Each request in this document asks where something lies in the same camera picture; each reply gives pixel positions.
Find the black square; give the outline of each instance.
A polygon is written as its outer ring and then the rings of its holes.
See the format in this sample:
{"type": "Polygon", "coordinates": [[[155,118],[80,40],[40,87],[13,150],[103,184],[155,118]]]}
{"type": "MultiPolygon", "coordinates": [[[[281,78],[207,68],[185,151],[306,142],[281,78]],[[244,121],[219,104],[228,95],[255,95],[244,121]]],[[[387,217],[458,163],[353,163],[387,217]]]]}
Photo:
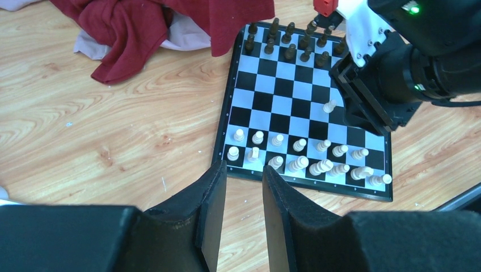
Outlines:
{"type": "Polygon", "coordinates": [[[352,186],[359,186],[359,187],[366,187],[366,179],[365,178],[361,178],[360,180],[355,180],[351,177],[351,172],[358,168],[358,167],[353,167],[352,165],[350,165],[350,169],[349,171],[346,173],[346,179],[345,179],[345,182],[347,185],[352,185],[352,186]]]}
{"type": "Polygon", "coordinates": [[[350,146],[365,147],[366,133],[356,127],[347,127],[347,144],[350,146]]]}
{"type": "Polygon", "coordinates": [[[311,175],[311,172],[309,172],[309,168],[311,167],[311,165],[318,163],[320,160],[311,159],[311,158],[308,158],[308,159],[309,159],[309,166],[306,168],[306,178],[307,179],[313,179],[313,180],[325,181],[326,180],[326,173],[321,173],[318,176],[313,176],[313,175],[311,175]]]}
{"type": "Polygon", "coordinates": [[[268,59],[259,59],[259,68],[257,73],[261,75],[269,75],[275,77],[277,72],[277,62],[268,59]]]}
{"type": "Polygon", "coordinates": [[[278,169],[276,169],[276,171],[283,175],[284,174],[284,170],[285,170],[285,161],[286,161],[286,155],[285,154],[282,154],[282,153],[276,153],[276,152],[270,152],[270,151],[266,151],[265,152],[265,164],[267,165],[269,163],[269,161],[274,158],[275,156],[281,156],[284,161],[282,162],[282,165],[279,166],[278,169]]]}
{"type": "Polygon", "coordinates": [[[386,162],[384,161],[384,152],[372,149],[368,150],[369,155],[365,157],[366,166],[369,166],[373,169],[384,170],[384,165],[386,165],[386,162]]]}
{"type": "Polygon", "coordinates": [[[274,95],[265,92],[254,92],[254,101],[252,102],[252,109],[258,111],[271,112],[272,99],[274,95]]]}
{"type": "Polygon", "coordinates": [[[246,48],[245,46],[243,45],[242,46],[242,54],[245,55],[245,56],[251,56],[251,57],[255,57],[255,58],[258,58],[260,57],[260,48],[262,47],[262,44],[260,42],[254,42],[254,48],[252,49],[252,51],[248,52],[246,51],[246,48]]]}
{"type": "Polygon", "coordinates": [[[287,154],[295,155],[295,156],[307,156],[307,146],[309,145],[309,139],[303,138],[303,137],[298,137],[298,136],[293,136],[289,135],[288,137],[288,144],[287,144],[287,154]],[[306,146],[304,147],[303,150],[297,152],[294,150],[294,143],[300,139],[304,139],[307,141],[306,146]]]}
{"type": "Polygon", "coordinates": [[[343,107],[337,106],[331,113],[329,113],[329,123],[345,126],[343,107]]]}
{"type": "Polygon", "coordinates": [[[327,139],[328,123],[310,120],[309,121],[309,138],[316,140],[327,139]]]}
{"type": "Polygon", "coordinates": [[[243,146],[236,146],[239,148],[239,159],[231,161],[227,158],[227,153],[229,153],[229,148],[232,147],[230,144],[226,144],[224,147],[224,153],[222,154],[222,159],[227,162],[229,166],[243,167],[244,166],[244,154],[246,153],[246,148],[243,146]]]}
{"type": "Polygon", "coordinates": [[[257,74],[241,72],[237,73],[237,81],[235,87],[238,89],[254,91],[257,74]]]}
{"type": "Polygon", "coordinates": [[[311,101],[292,98],[291,116],[309,119],[311,115],[311,101]]]}
{"type": "Polygon", "coordinates": [[[292,90],[294,89],[294,82],[283,78],[276,78],[274,85],[274,94],[285,97],[292,97],[292,90]]]}
{"type": "Polygon", "coordinates": [[[289,134],[290,116],[271,113],[271,125],[269,131],[289,134]]]}
{"type": "Polygon", "coordinates": [[[331,143],[331,146],[327,148],[327,159],[328,160],[331,160],[333,162],[336,162],[336,163],[344,163],[346,162],[346,154],[349,153],[349,151],[347,151],[347,153],[344,153],[341,157],[336,157],[334,156],[334,154],[332,153],[332,150],[334,149],[334,147],[336,146],[341,146],[342,144],[338,144],[338,143],[331,143]]]}
{"type": "Polygon", "coordinates": [[[249,128],[249,131],[247,132],[247,147],[251,147],[251,148],[252,147],[258,147],[261,150],[266,150],[267,149],[267,142],[269,141],[268,137],[269,137],[269,134],[268,134],[268,131],[266,131],[266,130],[249,128]],[[260,144],[254,144],[252,142],[252,136],[254,136],[254,134],[259,130],[264,133],[264,140],[260,144]]]}
{"type": "Polygon", "coordinates": [[[229,124],[235,126],[249,127],[251,122],[251,110],[239,107],[232,107],[230,110],[229,124]]]}
{"type": "Polygon", "coordinates": [[[296,74],[294,75],[294,80],[312,84],[313,73],[313,68],[296,65],[296,74]]]}
{"type": "Polygon", "coordinates": [[[313,94],[311,100],[316,103],[325,104],[329,102],[331,89],[323,86],[313,85],[313,94]]]}

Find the red cloth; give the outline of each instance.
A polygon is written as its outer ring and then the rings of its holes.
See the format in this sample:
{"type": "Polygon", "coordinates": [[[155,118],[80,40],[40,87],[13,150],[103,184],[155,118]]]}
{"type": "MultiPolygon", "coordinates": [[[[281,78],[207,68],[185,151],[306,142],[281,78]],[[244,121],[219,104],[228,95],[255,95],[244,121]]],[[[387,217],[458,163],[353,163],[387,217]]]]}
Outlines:
{"type": "Polygon", "coordinates": [[[273,0],[50,0],[98,43],[112,47],[93,72],[104,84],[127,80],[167,38],[163,5],[189,16],[211,37],[212,56],[233,46],[241,28],[273,18],[273,0]]]}

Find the white pawn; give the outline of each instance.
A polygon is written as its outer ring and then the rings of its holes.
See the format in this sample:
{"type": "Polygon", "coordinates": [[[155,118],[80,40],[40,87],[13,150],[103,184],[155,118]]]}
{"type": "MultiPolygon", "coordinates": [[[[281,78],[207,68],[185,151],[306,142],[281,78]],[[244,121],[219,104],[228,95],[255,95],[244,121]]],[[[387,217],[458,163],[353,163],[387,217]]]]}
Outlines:
{"type": "Polygon", "coordinates": [[[334,108],[336,106],[337,106],[336,100],[331,100],[324,104],[324,106],[322,107],[322,110],[326,113],[331,113],[332,111],[334,111],[334,108]]]}
{"type": "Polygon", "coordinates": [[[264,140],[264,133],[262,131],[257,131],[253,136],[252,136],[252,142],[256,145],[260,145],[262,141],[264,140]]]}
{"type": "Polygon", "coordinates": [[[367,150],[365,148],[359,149],[359,150],[354,150],[351,153],[351,156],[354,160],[360,160],[360,159],[366,157],[367,155],[369,155],[369,150],[367,150]]]}
{"type": "Polygon", "coordinates": [[[305,156],[300,156],[296,160],[289,163],[289,171],[297,172],[300,169],[304,169],[309,165],[309,159],[305,156]]]}
{"type": "Polygon", "coordinates": [[[329,140],[323,140],[320,143],[317,144],[316,149],[319,152],[324,152],[326,151],[329,147],[331,146],[331,141],[329,140]]]}
{"type": "Polygon", "coordinates": [[[338,175],[342,175],[342,174],[345,174],[345,173],[349,172],[350,168],[351,167],[348,166],[347,164],[339,164],[339,165],[334,166],[329,171],[329,175],[331,175],[333,177],[338,176],[338,175]]]}
{"type": "Polygon", "coordinates": [[[296,141],[296,142],[293,144],[292,148],[294,149],[294,151],[300,152],[300,151],[302,151],[302,150],[304,149],[304,147],[306,146],[306,144],[307,144],[306,139],[299,139],[298,141],[296,141]]]}
{"type": "Polygon", "coordinates": [[[334,149],[332,149],[332,154],[336,157],[341,157],[343,156],[347,151],[349,150],[349,147],[347,147],[345,144],[336,146],[334,149]]]}
{"type": "Polygon", "coordinates": [[[362,180],[365,179],[366,177],[370,177],[374,174],[374,169],[364,166],[364,167],[358,167],[354,170],[351,171],[351,178],[353,180],[362,180]]]}
{"type": "Polygon", "coordinates": [[[272,145],[280,146],[283,141],[284,141],[284,136],[282,136],[282,134],[278,134],[274,138],[272,138],[272,145]]]}
{"type": "Polygon", "coordinates": [[[237,142],[241,142],[242,140],[244,140],[244,130],[236,130],[234,133],[234,140],[236,140],[237,142]]]}
{"type": "Polygon", "coordinates": [[[325,173],[334,167],[334,164],[330,160],[321,160],[318,163],[315,163],[309,167],[309,172],[313,176],[319,176],[322,173],[325,173]]]}

